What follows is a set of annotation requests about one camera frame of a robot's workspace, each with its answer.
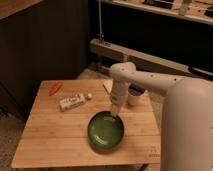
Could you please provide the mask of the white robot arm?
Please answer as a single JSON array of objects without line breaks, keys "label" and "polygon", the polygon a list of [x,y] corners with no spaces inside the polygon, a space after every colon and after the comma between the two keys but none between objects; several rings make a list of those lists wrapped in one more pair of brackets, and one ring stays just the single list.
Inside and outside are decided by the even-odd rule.
[{"label": "white robot arm", "polygon": [[161,120],[161,171],[213,171],[213,81],[138,71],[132,62],[110,67],[112,115],[120,113],[130,85],[165,97]]}]

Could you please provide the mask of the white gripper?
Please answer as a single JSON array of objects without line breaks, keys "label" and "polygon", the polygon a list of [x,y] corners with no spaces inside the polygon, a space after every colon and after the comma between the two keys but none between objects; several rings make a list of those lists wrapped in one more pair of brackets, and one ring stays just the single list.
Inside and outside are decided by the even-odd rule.
[{"label": "white gripper", "polygon": [[123,81],[114,80],[112,82],[112,90],[110,92],[110,113],[113,117],[119,115],[121,106],[125,102],[129,86],[129,83]]}]

